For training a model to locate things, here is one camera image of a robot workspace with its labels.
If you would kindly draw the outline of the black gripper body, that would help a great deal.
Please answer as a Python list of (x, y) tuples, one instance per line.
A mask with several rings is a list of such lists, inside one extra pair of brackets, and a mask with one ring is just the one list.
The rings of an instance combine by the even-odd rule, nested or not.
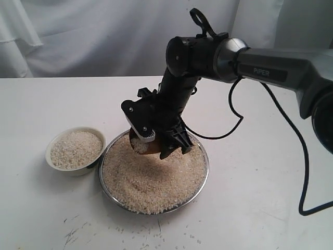
[(161, 99), (157, 91), (149, 91), (146, 87), (138, 90), (139, 100), (147, 101), (151, 108), (151, 124), (156, 133), (155, 138), (161, 135), (173, 138), (173, 126), (182, 122), (178, 111), (169, 102)]

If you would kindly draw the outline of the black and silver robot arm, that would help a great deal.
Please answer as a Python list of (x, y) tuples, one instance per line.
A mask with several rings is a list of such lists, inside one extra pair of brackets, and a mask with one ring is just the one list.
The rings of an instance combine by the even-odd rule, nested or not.
[(274, 85), (294, 91), (300, 116), (311, 118), (314, 132), (332, 151), (332, 50), (258, 49), (221, 33), (213, 38), (175, 37), (167, 45), (167, 68), (158, 90), (142, 90), (149, 124), (156, 132), (152, 151), (160, 158), (181, 148), (190, 149), (188, 129), (180, 116), (197, 82), (207, 78), (236, 83), (243, 78), (264, 87)]

